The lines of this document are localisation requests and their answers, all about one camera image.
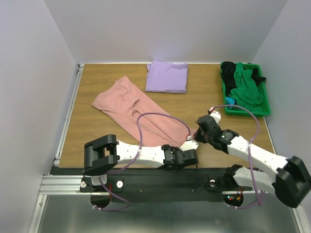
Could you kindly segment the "purple t shirt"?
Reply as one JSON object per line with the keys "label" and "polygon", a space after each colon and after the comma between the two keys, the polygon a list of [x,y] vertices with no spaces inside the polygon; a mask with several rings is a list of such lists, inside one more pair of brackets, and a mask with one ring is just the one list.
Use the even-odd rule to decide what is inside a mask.
{"label": "purple t shirt", "polygon": [[146,92],[185,94],[188,77],[187,63],[166,63],[153,60],[146,65]]}

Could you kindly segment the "pink printed t shirt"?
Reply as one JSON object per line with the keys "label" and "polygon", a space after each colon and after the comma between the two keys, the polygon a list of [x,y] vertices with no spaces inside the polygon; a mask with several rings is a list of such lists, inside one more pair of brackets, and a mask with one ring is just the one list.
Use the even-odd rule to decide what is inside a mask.
{"label": "pink printed t shirt", "polygon": [[[118,79],[111,88],[100,93],[92,106],[108,115],[137,141],[142,141],[143,146],[168,144],[180,147],[189,134],[182,123],[159,116],[159,113],[167,114],[167,112],[136,87],[127,76]],[[148,115],[139,119],[143,136],[141,140],[137,118],[144,113]]]}

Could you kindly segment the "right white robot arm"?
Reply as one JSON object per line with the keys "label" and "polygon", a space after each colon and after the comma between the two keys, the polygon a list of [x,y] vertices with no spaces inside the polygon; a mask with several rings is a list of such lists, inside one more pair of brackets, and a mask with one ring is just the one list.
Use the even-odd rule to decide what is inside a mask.
{"label": "right white robot arm", "polygon": [[235,167],[233,173],[224,176],[225,187],[235,189],[248,186],[274,193],[283,204],[296,208],[311,190],[311,176],[304,162],[296,156],[286,158],[273,154],[249,143],[234,131],[222,130],[219,120],[219,117],[212,115],[198,118],[195,139],[258,168],[252,171]]}

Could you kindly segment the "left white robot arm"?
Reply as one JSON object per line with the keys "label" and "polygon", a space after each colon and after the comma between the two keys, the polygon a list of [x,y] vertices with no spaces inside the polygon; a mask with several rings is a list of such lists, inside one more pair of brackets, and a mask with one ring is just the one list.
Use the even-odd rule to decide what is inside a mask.
{"label": "left white robot arm", "polygon": [[181,147],[170,145],[145,147],[124,143],[114,134],[97,138],[84,145],[84,178],[80,187],[94,187],[104,191],[108,187],[107,174],[118,164],[139,164],[153,168],[183,169],[199,162],[198,143],[188,136]]}

